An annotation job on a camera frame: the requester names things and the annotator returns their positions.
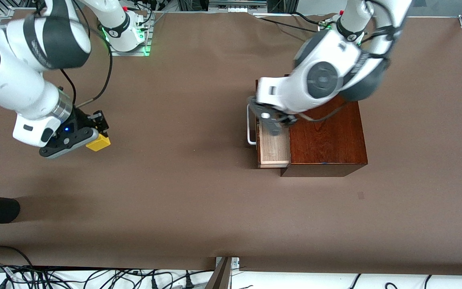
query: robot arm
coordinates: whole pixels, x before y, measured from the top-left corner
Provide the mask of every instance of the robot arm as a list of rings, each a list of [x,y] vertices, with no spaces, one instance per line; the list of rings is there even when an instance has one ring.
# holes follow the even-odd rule
[[[251,108],[273,135],[295,114],[321,106],[340,93],[362,100],[380,84],[388,55],[402,32],[411,0],[348,0],[332,29],[316,33],[295,56],[288,77],[262,77]],[[368,51],[359,44],[375,12],[376,31]]]
[[[143,42],[142,15],[125,12],[118,0],[83,2],[99,17],[115,50],[129,51]],[[99,134],[107,137],[108,127],[102,112],[85,115],[42,77],[44,71],[82,66],[91,50],[72,1],[46,0],[46,5],[43,17],[28,15],[0,25],[0,106],[17,112],[15,139],[42,147],[42,156],[56,157]]]

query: wire bundle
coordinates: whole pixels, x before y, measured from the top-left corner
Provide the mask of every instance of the wire bundle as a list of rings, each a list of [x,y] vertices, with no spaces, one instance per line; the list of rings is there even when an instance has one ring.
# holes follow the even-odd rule
[[[16,284],[18,285],[26,284],[28,289],[53,289],[53,285],[61,287],[62,289],[73,289],[73,287],[71,286],[72,284],[80,284],[80,283],[83,284],[83,289],[86,289],[89,281],[100,278],[111,271],[115,271],[115,273],[111,275],[110,278],[106,279],[106,281],[103,283],[103,285],[99,287],[99,289],[104,289],[106,286],[108,286],[107,289],[115,289],[115,285],[117,284],[119,280],[125,280],[132,284],[132,287],[130,288],[126,287],[125,289],[138,289],[140,285],[142,284],[142,282],[147,277],[151,277],[153,289],[158,289],[158,286],[156,285],[156,280],[154,277],[159,276],[159,275],[164,275],[164,274],[170,275],[171,282],[165,285],[164,287],[162,287],[162,289],[167,289],[167,288],[172,289],[172,286],[176,282],[184,278],[187,278],[187,283],[188,283],[188,280],[190,280],[189,276],[213,271],[213,270],[194,271],[194,272],[186,271],[185,275],[174,280],[174,275],[172,274],[172,272],[168,272],[168,271],[158,272],[157,269],[151,270],[145,274],[143,274],[142,270],[140,269],[100,269],[100,270],[94,271],[84,281],[65,280],[55,275],[55,272],[61,269],[61,267],[48,267],[48,269],[38,269],[33,266],[30,259],[20,250],[13,248],[13,247],[9,247],[9,246],[0,246],[0,248],[9,249],[9,250],[19,253],[28,263],[27,266],[0,264],[0,273],[1,273],[1,270],[4,270],[6,274],[6,278],[1,283],[0,289],[5,289],[8,283],[11,284],[12,289],[16,289],[15,287]],[[130,279],[130,276],[134,276],[134,277],[138,276],[140,277],[140,279],[138,281],[133,281]]]

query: brown table surface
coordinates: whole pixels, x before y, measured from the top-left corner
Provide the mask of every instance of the brown table surface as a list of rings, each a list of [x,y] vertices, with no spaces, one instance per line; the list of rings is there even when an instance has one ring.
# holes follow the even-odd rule
[[[0,244],[36,265],[198,269],[228,255],[258,270],[462,274],[457,19],[407,21],[385,81],[360,103],[369,164],[344,178],[279,177],[246,145],[255,79],[289,72],[308,37],[245,13],[165,15],[151,56],[115,58],[106,93],[84,108],[110,124],[97,153],[43,159],[0,108],[0,196],[22,203]],[[93,43],[68,71],[79,102],[107,72]],[[59,72],[46,78],[70,93]],[[0,251],[0,262],[22,260]]]

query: wooden box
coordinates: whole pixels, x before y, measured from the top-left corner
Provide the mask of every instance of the wooden box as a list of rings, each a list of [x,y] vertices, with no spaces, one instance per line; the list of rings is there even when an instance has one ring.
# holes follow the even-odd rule
[[[337,96],[306,115],[319,119],[343,103]],[[368,163],[357,102],[322,122],[299,119],[278,136],[271,136],[260,122],[256,131],[258,167],[281,168],[281,176],[340,177]]]

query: yellow block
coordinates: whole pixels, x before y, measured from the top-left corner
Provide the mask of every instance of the yellow block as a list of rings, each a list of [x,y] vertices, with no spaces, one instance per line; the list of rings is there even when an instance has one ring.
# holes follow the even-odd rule
[[[97,152],[98,150],[106,148],[110,144],[111,144],[110,139],[108,137],[105,137],[104,135],[99,134],[97,139],[87,143],[85,146],[88,147],[89,149]]]

